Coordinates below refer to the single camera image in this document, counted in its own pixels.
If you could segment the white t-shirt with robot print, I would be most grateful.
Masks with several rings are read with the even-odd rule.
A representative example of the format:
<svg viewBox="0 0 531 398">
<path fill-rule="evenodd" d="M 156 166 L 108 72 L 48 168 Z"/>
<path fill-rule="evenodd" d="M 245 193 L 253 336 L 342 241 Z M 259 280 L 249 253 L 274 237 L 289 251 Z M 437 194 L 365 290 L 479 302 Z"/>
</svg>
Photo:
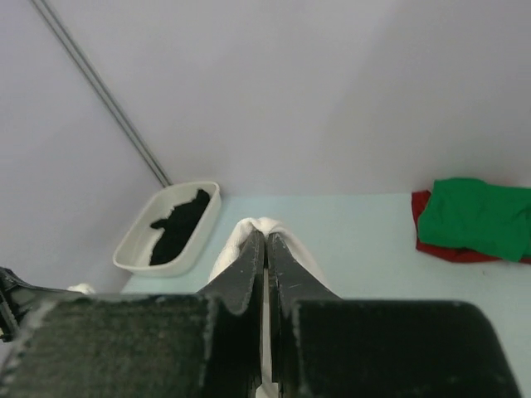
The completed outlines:
<svg viewBox="0 0 531 398">
<path fill-rule="evenodd" d="M 326 281 L 323 270 L 315 262 L 312 254 L 306 249 L 304 244 L 290 231 L 281 221 L 268 217 L 261 218 L 244 218 L 238 221 L 229 235 L 226 244 L 219 253 L 208 278 L 210 284 L 219 274 L 229 268 L 236 260 L 238 255 L 243 251 L 243 246 L 254 231 L 259 231 L 265 238 L 274 234 L 279 234 L 284 240 L 288 251 L 294 259 L 315 277 L 326 289 L 329 284 Z M 254 397 L 277 397 L 278 384 L 271 380 L 271 353 L 270 343 L 264 342 L 262 347 L 265 348 L 265 358 L 262 359 L 262 383 L 257 388 Z"/>
</svg>

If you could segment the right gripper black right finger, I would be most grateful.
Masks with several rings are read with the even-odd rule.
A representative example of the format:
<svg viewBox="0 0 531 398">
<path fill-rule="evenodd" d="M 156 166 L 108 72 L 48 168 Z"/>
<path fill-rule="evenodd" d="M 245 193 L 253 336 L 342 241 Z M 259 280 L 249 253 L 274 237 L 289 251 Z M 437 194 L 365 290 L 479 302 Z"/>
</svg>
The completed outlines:
<svg viewBox="0 0 531 398">
<path fill-rule="evenodd" d="M 518 397 L 489 319 L 452 300 L 345 299 L 267 241 L 272 378 L 283 397 Z"/>
</svg>

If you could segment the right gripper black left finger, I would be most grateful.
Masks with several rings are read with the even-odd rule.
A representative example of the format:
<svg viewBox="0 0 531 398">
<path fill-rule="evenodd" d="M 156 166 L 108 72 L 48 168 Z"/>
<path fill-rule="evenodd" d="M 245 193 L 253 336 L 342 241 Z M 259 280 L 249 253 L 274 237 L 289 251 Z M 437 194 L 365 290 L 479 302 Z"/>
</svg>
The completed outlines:
<svg viewBox="0 0 531 398">
<path fill-rule="evenodd" d="M 265 239 L 195 294 L 33 303 L 1 366 L 4 397 L 252 397 L 261 384 Z"/>
</svg>

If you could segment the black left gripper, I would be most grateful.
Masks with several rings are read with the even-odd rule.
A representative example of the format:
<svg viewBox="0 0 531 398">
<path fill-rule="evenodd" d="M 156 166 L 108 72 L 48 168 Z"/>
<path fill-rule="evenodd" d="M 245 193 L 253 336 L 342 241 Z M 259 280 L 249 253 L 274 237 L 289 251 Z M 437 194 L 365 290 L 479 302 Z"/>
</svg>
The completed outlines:
<svg viewBox="0 0 531 398">
<path fill-rule="evenodd" d="M 8 268 L 1 268 L 1 340 L 11 342 L 34 302 L 54 289 L 31 285 Z"/>
</svg>

